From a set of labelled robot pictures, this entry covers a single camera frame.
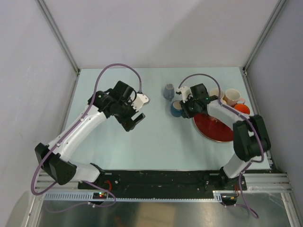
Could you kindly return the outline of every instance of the blue mug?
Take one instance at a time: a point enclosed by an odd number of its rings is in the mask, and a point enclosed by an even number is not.
[[[180,105],[180,100],[174,101],[170,105],[170,113],[174,117],[181,117],[182,116],[182,107]]]

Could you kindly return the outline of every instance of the orange mug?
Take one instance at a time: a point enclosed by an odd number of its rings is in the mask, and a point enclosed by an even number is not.
[[[234,106],[234,108],[237,110],[237,111],[240,111],[242,113],[246,113],[246,114],[250,114],[250,109],[248,106],[244,105],[244,104],[236,104]]]

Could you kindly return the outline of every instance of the plate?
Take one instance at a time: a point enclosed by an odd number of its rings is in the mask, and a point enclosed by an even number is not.
[[[229,142],[233,140],[232,130],[218,120],[210,120],[208,115],[197,114],[194,123],[205,137],[217,142]]]

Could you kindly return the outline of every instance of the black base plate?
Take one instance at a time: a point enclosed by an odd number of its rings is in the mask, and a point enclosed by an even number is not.
[[[117,198],[130,199],[212,199],[212,190],[224,189],[219,184],[219,171],[127,171],[106,170],[95,182],[99,187],[109,189],[104,181],[112,184],[112,193]],[[212,182],[213,189],[205,187],[205,177]],[[86,183],[79,183],[78,189],[94,189]]]

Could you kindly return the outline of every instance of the mug handle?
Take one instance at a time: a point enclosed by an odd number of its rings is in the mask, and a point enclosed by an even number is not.
[[[245,99],[244,98],[239,98],[239,101],[242,101],[243,104],[245,104]]]

